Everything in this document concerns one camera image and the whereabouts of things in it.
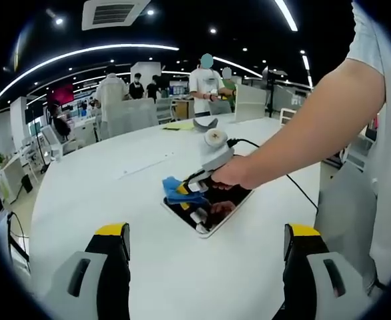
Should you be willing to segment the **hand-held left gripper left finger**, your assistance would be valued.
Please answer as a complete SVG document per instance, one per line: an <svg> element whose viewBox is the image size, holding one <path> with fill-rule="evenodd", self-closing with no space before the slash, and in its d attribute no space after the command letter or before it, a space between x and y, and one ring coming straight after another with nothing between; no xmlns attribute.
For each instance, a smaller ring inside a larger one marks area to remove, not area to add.
<svg viewBox="0 0 391 320"><path fill-rule="evenodd" d="M129 224L98 229L54 273L45 295L52 319L129 319Z"/></svg>

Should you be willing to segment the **person's right hand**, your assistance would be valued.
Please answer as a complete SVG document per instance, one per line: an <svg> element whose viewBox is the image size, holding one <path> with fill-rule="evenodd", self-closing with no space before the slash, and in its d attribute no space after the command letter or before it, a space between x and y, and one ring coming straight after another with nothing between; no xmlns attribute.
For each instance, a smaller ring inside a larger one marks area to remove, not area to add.
<svg viewBox="0 0 391 320"><path fill-rule="evenodd" d="M240 185L245 189L253 189L263 183L262 172L252 156L234 156L225 165L212 173L214 187L231 189Z"/></svg>

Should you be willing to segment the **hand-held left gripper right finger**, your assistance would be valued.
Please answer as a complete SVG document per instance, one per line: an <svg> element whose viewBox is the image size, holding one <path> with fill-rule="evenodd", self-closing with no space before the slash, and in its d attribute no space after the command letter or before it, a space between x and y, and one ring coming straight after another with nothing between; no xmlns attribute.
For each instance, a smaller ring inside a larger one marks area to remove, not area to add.
<svg viewBox="0 0 391 320"><path fill-rule="evenodd" d="M360 319L366 293L360 274L328 250L313 227L284 227L284 319Z"/></svg>

